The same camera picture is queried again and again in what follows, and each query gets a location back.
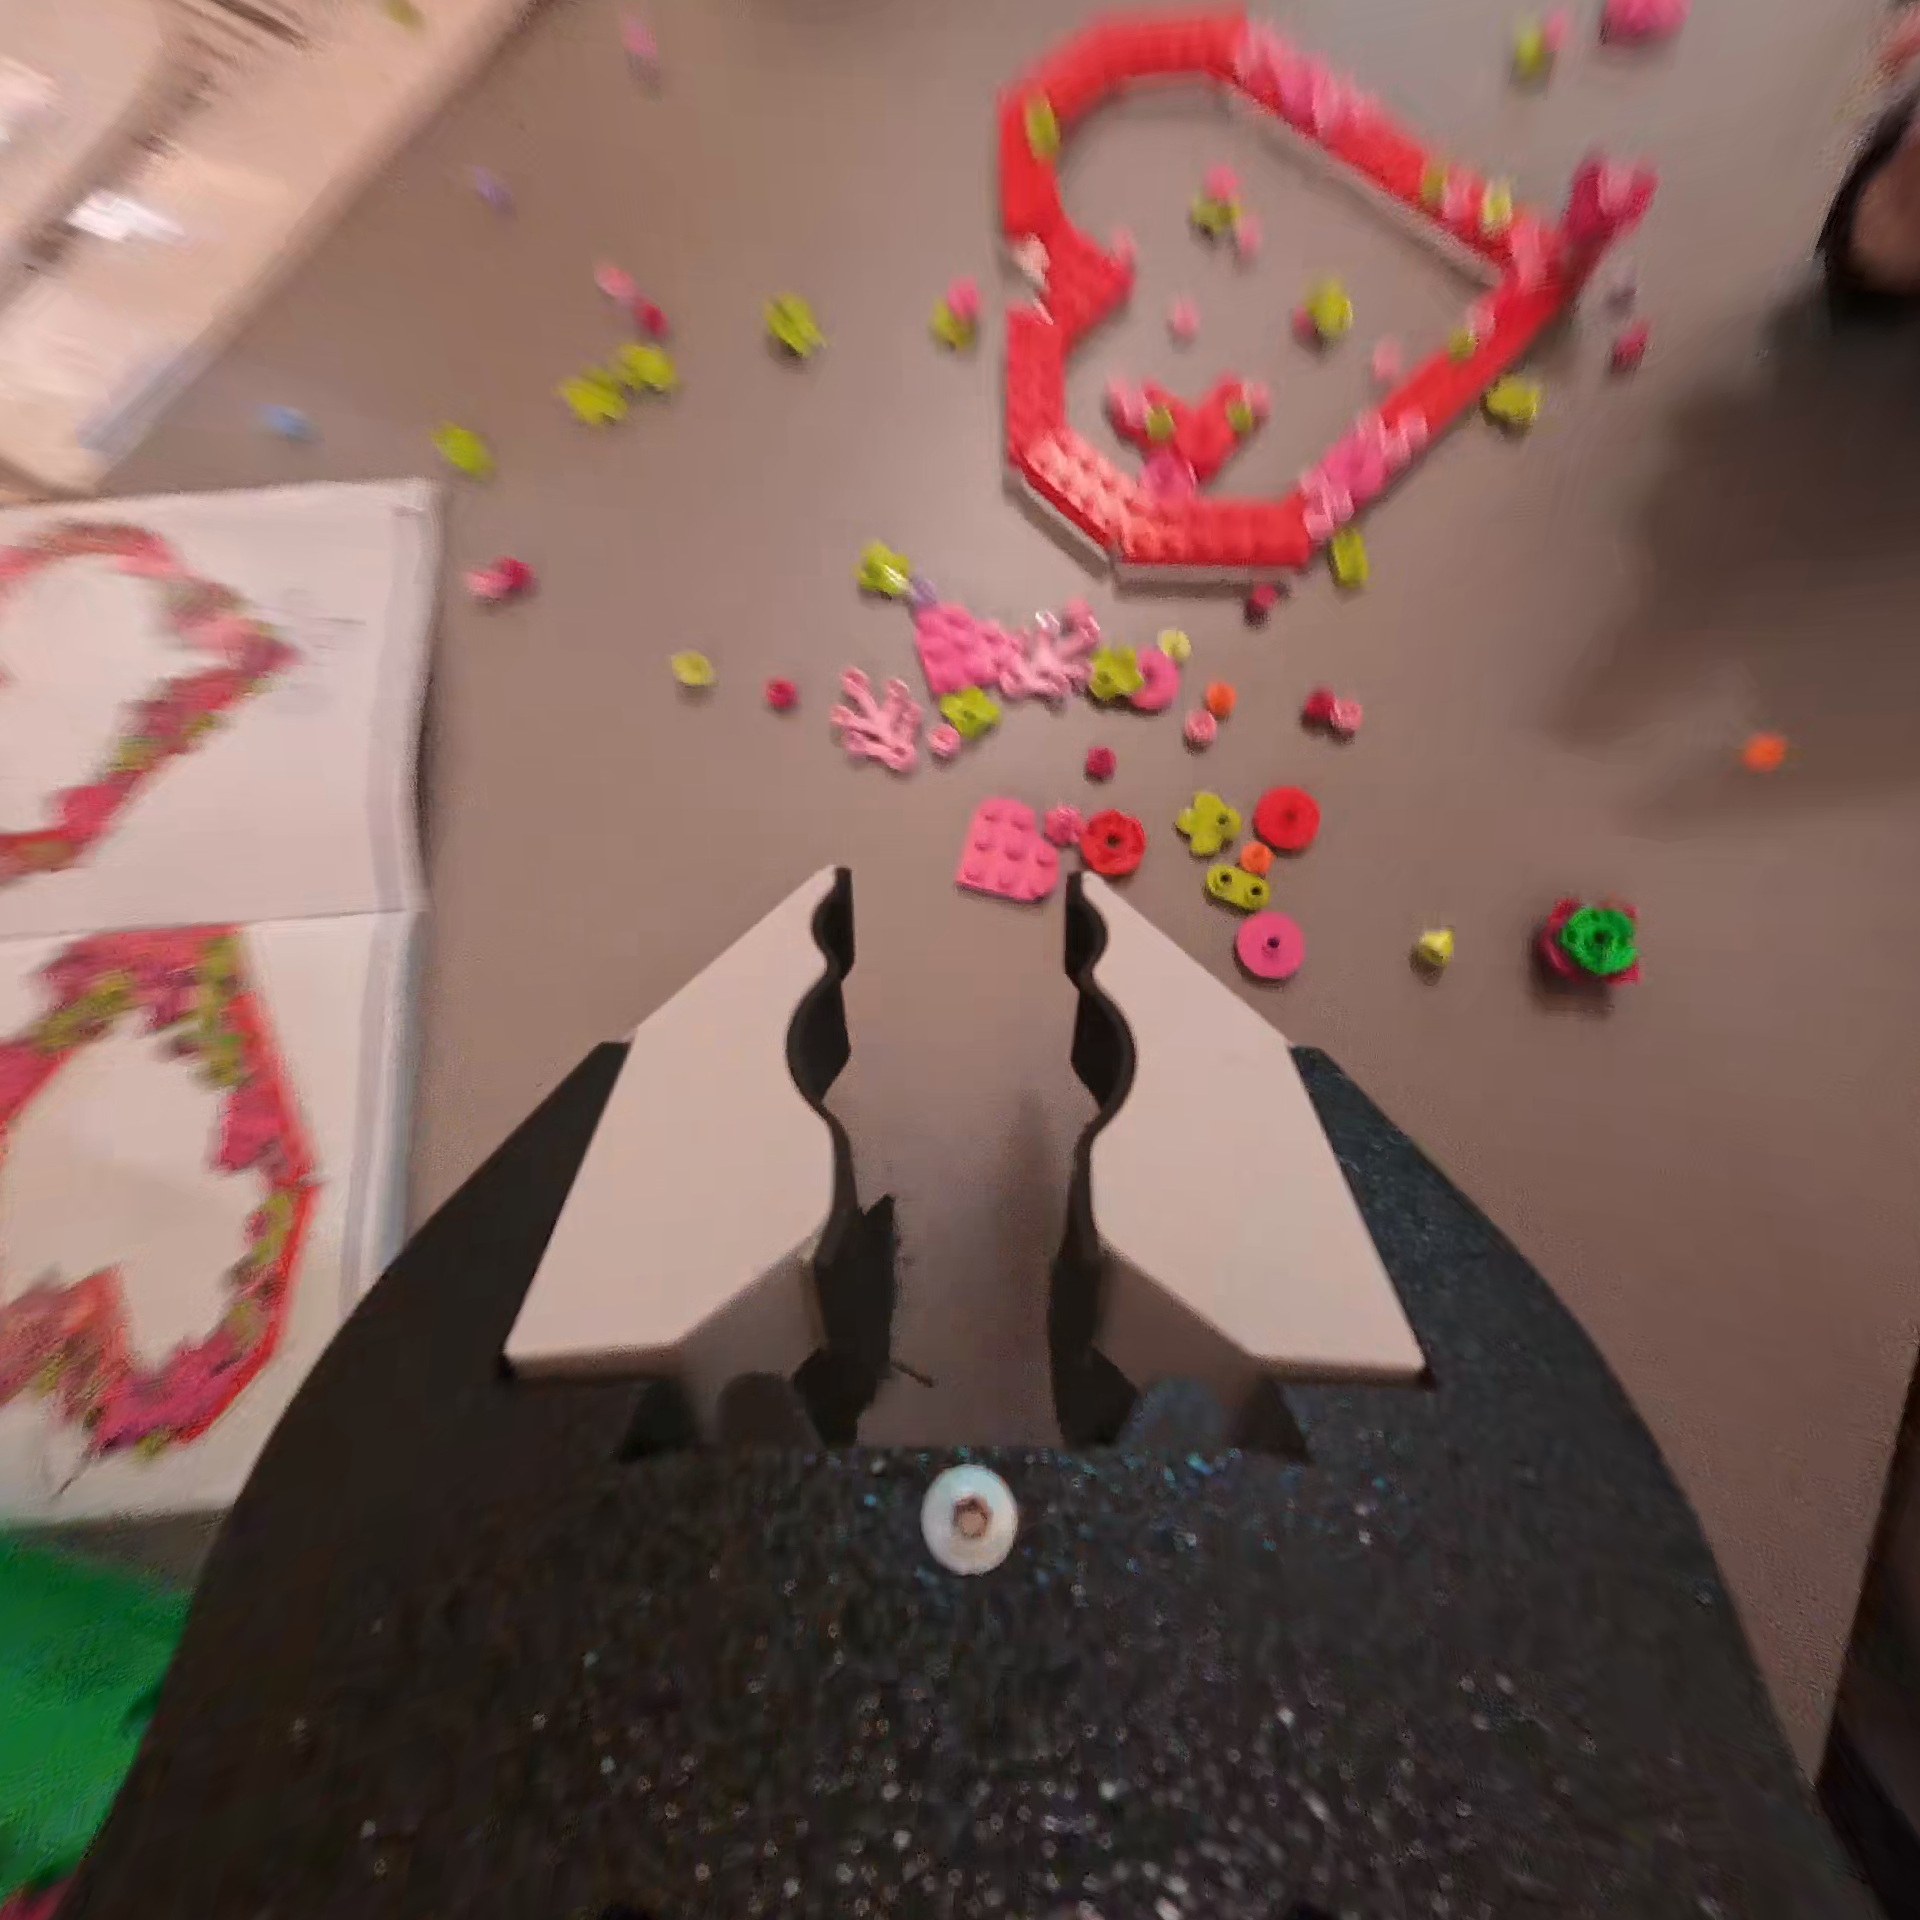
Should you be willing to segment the red lego heart frame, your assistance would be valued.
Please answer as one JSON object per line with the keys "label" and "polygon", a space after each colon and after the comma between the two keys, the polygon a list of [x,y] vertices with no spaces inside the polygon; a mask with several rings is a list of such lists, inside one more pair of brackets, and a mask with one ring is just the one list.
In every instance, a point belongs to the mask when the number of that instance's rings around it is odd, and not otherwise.
{"label": "red lego heart frame", "polygon": [[[1258,424],[1231,381],[1191,408],[1127,401],[1115,429],[1141,450],[1124,472],[1071,424],[1068,365],[1135,289],[1135,256],[1080,232],[1060,189],[1060,149],[1096,111],[1148,82],[1210,85],[1282,129],[1380,209],[1411,217],[1484,279],[1462,345],[1413,365],[1282,497],[1215,497],[1220,467]],[[997,105],[998,233],[1028,282],[1002,351],[1002,447],[1012,483],[1115,571],[1253,584],[1306,569],[1348,533],[1445,433],[1580,301],[1599,263],[1646,217],[1656,175],[1583,161],[1558,216],[1442,157],[1380,104],[1243,10],[1102,16]]]}

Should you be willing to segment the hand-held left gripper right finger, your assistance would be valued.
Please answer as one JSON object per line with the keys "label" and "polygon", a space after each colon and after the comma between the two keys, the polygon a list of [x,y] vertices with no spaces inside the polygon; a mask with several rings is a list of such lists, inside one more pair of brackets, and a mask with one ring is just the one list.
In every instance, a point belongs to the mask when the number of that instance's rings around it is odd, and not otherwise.
{"label": "hand-held left gripper right finger", "polygon": [[1426,1355],[1286,1039],[1096,875],[1063,901],[1070,1065],[1092,1099],[1046,1281],[1063,1440],[1149,1389],[1203,1433],[1302,1451],[1288,1386],[1424,1387]]}

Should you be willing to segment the lego instruction booklet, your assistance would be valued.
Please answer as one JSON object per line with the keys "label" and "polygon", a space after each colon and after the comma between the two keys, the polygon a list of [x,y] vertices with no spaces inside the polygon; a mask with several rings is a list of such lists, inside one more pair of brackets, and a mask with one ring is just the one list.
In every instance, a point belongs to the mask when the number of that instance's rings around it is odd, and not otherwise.
{"label": "lego instruction booklet", "polygon": [[228,1508],[400,1249],[422,480],[2,516],[5,1529]]}

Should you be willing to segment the magenta lego plate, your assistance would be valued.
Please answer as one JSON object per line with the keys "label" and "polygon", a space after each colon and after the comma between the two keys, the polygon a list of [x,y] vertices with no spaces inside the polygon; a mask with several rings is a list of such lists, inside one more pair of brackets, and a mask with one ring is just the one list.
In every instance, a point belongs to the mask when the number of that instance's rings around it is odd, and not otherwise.
{"label": "magenta lego plate", "polygon": [[1060,879],[1060,852],[1032,808],[988,799],[975,804],[955,859],[958,890],[1010,906],[1039,906]]}

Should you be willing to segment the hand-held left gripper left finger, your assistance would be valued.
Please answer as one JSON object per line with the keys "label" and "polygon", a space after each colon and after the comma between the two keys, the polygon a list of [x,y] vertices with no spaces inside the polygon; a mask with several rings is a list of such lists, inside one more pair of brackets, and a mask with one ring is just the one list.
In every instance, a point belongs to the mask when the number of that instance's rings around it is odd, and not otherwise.
{"label": "hand-held left gripper left finger", "polygon": [[637,1380],[698,1433],[853,1445],[894,1368],[896,1221],[830,1092],[850,1064],[846,867],[808,875],[630,1034],[502,1349]]}

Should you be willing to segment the scattered loose lego pieces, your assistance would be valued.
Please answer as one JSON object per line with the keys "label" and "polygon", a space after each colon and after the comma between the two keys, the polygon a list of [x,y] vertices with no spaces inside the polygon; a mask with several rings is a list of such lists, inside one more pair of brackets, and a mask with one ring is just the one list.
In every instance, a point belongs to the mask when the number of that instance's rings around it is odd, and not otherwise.
{"label": "scattered loose lego pieces", "polygon": [[[1186,13],[1206,13],[1206,11],[1226,11],[1226,10],[1243,10],[1248,16],[1248,5],[1231,5],[1231,7],[1189,7]],[[1119,10],[1119,11],[1103,11],[1099,16],[1085,16],[1075,24],[1075,33],[1091,27],[1102,16],[1131,16],[1141,13],[1138,7]],[[1015,75],[998,97],[1015,85],[1021,75],[1027,75],[1032,66],[1037,66],[1043,57]],[[1222,104],[1235,104],[1235,112],[1260,114],[1231,99],[1226,99],[1210,85],[1195,82],[1148,82],[1143,88],[1127,89],[1165,89],[1165,88],[1191,88],[1191,89],[1211,89]],[[1302,152],[1282,129],[1280,136],[1284,143],[1298,153],[1310,156]],[[1376,205],[1367,195],[1363,195],[1352,184],[1336,177],[1327,165],[1318,157],[1310,156],[1311,165],[1322,165],[1327,170],[1327,177],[1336,179],[1344,189],[1352,193],[1356,197]],[[994,181],[997,181],[997,233],[998,244],[1003,247],[1008,273],[1016,274],[1024,289],[1024,299],[1028,299],[1028,282],[1021,274],[1019,263],[1008,255],[1002,240],[1002,219],[998,219],[998,157],[994,163]],[[1382,209],[1382,217],[1395,221],[1405,221],[1411,233],[1418,233],[1419,244],[1430,249],[1437,256],[1445,256],[1450,263],[1452,274],[1477,282],[1478,298],[1484,295],[1484,279],[1475,273],[1468,273],[1453,252],[1435,247],[1428,237],[1424,237],[1421,229],[1405,216]],[[1580,309],[1582,299],[1590,289],[1602,289],[1602,292],[1594,292],[1595,305],[1604,305],[1606,314],[1623,325],[1623,331],[1615,337],[1613,345],[1613,369],[1615,373],[1634,369],[1646,347],[1647,327],[1642,321],[1631,321],[1628,325],[1628,309],[1631,307],[1631,295],[1626,289],[1626,276],[1613,274],[1612,267],[1621,265],[1615,258],[1619,249],[1626,247],[1626,240],[1613,247],[1613,252],[1599,263],[1595,276],[1589,282],[1587,290],[1582,292],[1580,301],[1552,327],[1541,340],[1554,337],[1570,316]],[[1005,298],[1003,314],[998,316],[998,369],[1002,369],[1002,351],[1003,351],[1003,317],[1010,307],[1021,305],[1012,299],[1012,292]],[[1447,345],[1462,345],[1462,323],[1468,314],[1459,321],[1456,329],[1447,337]],[[1372,409],[1376,401],[1399,380],[1397,369],[1402,365],[1399,360],[1391,357],[1388,345],[1380,347],[1378,355],[1378,373],[1372,380],[1378,384],[1378,394],[1372,401]],[[1243,428],[1246,437],[1258,433],[1260,424],[1266,421],[1266,405],[1268,395],[1258,381],[1239,380],[1239,378],[1222,378],[1210,394],[1195,401],[1191,408],[1200,405],[1215,391],[1226,388],[1228,384],[1243,386],[1250,401],[1254,402],[1254,424],[1248,424],[1246,417],[1237,418],[1237,425]],[[1157,386],[1154,381],[1118,381],[1110,386],[1109,397],[1103,401],[1106,418],[1110,418],[1110,433],[1119,437],[1115,424],[1119,421],[1119,408],[1127,401],[1163,401],[1175,397],[1178,402],[1186,402],[1170,391]],[[1501,429],[1522,433],[1525,424],[1533,418],[1533,402],[1538,397],[1538,384],[1525,378],[1525,365],[1515,375],[1507,375],[1495,384],[1493,397],[1488,397],[1472,417],[1486,417],[1488,421],[1498,421]],[[1276,571],[1253,584],[1246,580],[1198,580],[1184,576],[1163,576],[1163,575],[1134,575],[1134,571],[1115,571],[1110,562],[1102,560],[1079,536],[1071,533],[1054,512],[1043,507],[1037,501],[1027,497],[1016,483],[1012,483],[1010,473],[1003,464],[1003,449],[1002,449],[1002,472],[1008,483],[1012,497],[1016,497],[1024,506],[1036,507],[1037,512],[1051,514],[1060,530],[1068,537],[1068,545],[1079,545],[1092,557],[1095,565],[1109,567],[1114,579],[1118,576],[1138,576],[1143,580],[1162,584],[1162,585],[1248,585],[1248,618],[1258,619],[1276,604],[1284,580],[1282,576],[1291,576],[1296,571]],[[1332,575],[1341,584],[1341,591],[1358,591],[1364,576],[1363,565],[1363,539],[1360,539],[1360,520],[1356,527],[1344,533],[1335,536],[1327,548],[1315,553],[1327,557]],[[1092,619],[1091,610],[1071,604],[1060,612],[1043,612],[1027,623],[1021,629],[1003,629],[982,615],[975,615],[958,604],[947,604],[939,595],[930,587],[926,579],[920,579],[906,557],[887,548],[884,545],[870,545],[861,552],[858,565],[858,587],[867,599],[880,602],[899,602],[912,615],[915,623],[915,642],[916,642],[916,658],[918,658],[918,674],[926,683],[927,701],[934,705],[939,711],[932,715],[939,724],[932,730],[920,728],[920,706],[916,705],[915,693],[903,683],[891,683],[880,688],[880,698],[872,699],[875,688],[861,680],[855,669],[847,669],[843,676],[843,705],[832,713],[834,733],[843,740],[846,754],[853,760],[867,760],[887,767],[894,772],[907,772],[915,764],[918,764],[920,746],[932,760],[949,760],[959,752],[972,738],[979,738],[984,730],[989,730],[998,721],[998,711],[1003,705],[1015,701],[1046,701],[1059,705],[1070,698],[1085,696],[1088,699],[1106,706],[1134,706],[1141,713],[1158,711],[1173,701],[1178,691],[1178,666],[1186,661],[1184,655],[1184,639],[1179,634],[1165,634],[1165,647],[1157,650],[1124,650],[1124,647],[1106,647],[1099,651],[1099,634],[1096,623]],[[1211,879],[1206,880],[1210,891],[1230,901],[1237,907],[1260,912],[1264,909],[1264,880],[1260,875],[1266,873],[1271,865],[1274,851],[1282,852],[1298,852],[1310,845],[1311,835],[1316,832],[1316,815],[1300,791],[1282,791],[1276,799],[1261,801],[1254,809],[1260,817],[1254,845],[1243,855],[1239,865],[1228,861],[1226,867],[1215,865]],[[1092,826],[1085,831],[1079,823],[1079,817],[1071,809],[1054,809],[1043,826],[1046,840],[1056,848],[1085,852],[1085,865],[1099,875],[1119,879],[1131,873],[1144,848],[1144,831],[1138,828],[1134,821],[1124,821],[1123,817],[1109,811],[1092,818]],[[1567,994],[1589,994],[1606,1001],[1610,997],[1619,997],[1626,988],[1613,991],[1595,991],[1595,988],[1580,988],[1565,984],[1557,977],[1549,977],[1541,970],[1538,960],[1533,960],[1541,977],[1557,991]]]}

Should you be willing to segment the green and red lego flower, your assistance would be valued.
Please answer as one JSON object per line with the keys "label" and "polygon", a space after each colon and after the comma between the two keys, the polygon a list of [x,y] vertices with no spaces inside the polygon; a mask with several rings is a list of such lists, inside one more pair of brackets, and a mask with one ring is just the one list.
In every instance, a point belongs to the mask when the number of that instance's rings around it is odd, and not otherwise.
{"label": "green and red lego flower", "polygon": [[1642,977],[1642,921],[1623,901],[1558,898],[1533,940],[1541,970],[1595,991],[1631,985]]}

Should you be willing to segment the green plastic bin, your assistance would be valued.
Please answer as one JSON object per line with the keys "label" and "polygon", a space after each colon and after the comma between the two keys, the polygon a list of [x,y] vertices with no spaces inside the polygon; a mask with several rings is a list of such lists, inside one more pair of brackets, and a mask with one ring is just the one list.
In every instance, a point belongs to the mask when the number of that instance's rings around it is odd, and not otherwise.
{"label": "green plastic bin", "polygon": [[2,1543],[2,1906],[46,1916],[124,1791],[186,1629],[187,1594]]}

